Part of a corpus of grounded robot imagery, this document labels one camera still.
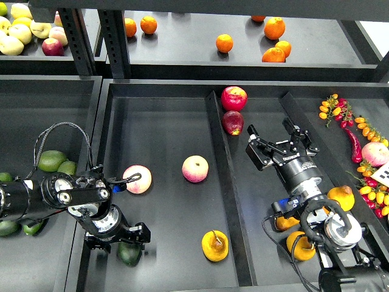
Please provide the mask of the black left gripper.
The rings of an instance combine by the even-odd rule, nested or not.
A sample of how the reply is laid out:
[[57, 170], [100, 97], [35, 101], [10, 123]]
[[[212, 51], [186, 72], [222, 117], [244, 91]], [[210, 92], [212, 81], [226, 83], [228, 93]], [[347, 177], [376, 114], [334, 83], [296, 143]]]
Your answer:
[[144, 245], [151, 241], [151, 231], [144, 222], [130, 226], [121, 213], [111, 212], [101, 220], [92, 220], [97, 230], [87, 231], [84, 237], [86, 246], [111, 252], [113, 243], [125, 242]]

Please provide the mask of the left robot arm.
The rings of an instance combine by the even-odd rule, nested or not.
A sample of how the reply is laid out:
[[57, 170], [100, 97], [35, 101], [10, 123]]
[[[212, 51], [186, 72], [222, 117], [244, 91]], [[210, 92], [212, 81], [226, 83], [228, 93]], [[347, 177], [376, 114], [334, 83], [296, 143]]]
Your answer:
[[1, 221], [34, 226], [49, 217], [67, 212], [85, 230], [89, 249], [111, 251], [111, 244], [125, 242], [143, 246], [151, 240], [145, 223], [130, 226], [118, 206], [112, 203], [112, 188], [138, 181], [140, 173], [129, 178], [109, 178], [102, 165], [93, 165], [90, 139], [83, 135], [88, 154], [88, 170], [80, 175], [54, 172], [41, 181], [24, 179], [1, 182]]

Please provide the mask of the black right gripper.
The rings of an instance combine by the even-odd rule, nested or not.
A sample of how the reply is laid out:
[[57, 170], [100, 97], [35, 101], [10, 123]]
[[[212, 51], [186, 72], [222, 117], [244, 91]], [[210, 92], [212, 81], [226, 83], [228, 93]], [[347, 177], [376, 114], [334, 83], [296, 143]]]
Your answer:
[[259, 171], [275, 167], [288, 193], [318, 193], [323, 175], [312, 160], [318, 148], [311, 144], [308, 132], [302, 132], [290, 118], [285, 117], [282, 125], [291, 138], [270, 142], [260, 138], [255, 127], [250, 124], [247, 127], [249, 142], [246, 153]]

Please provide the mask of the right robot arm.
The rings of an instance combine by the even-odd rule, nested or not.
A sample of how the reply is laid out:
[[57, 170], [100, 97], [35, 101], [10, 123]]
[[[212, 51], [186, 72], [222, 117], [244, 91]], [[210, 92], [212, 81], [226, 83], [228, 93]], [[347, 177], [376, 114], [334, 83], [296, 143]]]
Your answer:
[[[272, 215], [263, 221], [280, 217], [299, 221], [302, 234], [292, 240], [286, 254], [301, 283], [307, 291], [388, 291], [388, 270], [378, 256], [359, 246], [362, 239], [373, 234], [372, 229], [319, 189], [323, 175], [312, 160], [319, 149], [309, 131], [301, 130], [289, 118], [283, 120], [283, 126], [290, 138], [270, 142], [249, 125], [246, 153], [259, 171], [274, 167], [289, 194], [272, 203]], [[295, 249], [302, 238], [318, 256], [317, 287], [302, 276], [297, 266]]]

